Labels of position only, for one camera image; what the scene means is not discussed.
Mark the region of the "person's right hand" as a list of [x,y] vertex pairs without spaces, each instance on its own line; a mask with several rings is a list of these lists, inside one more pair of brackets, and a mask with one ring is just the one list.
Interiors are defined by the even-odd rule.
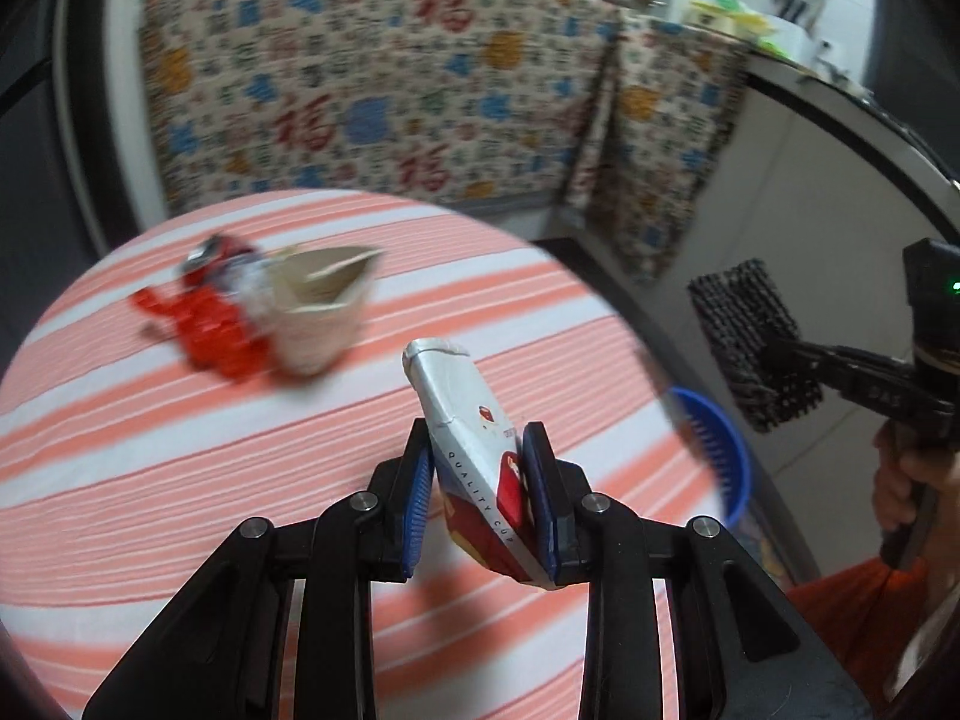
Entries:
[[916,484],[923,484],[939,496],[932,533],[957,538],[958,455],[947,450],[908,449],[907,441],[896,437],[891,422],[875,434],[874,447],[878,450],[878,468],[872,507],[880,528],[890,533],[916,520],[918,505],[911,500],[911,491]]

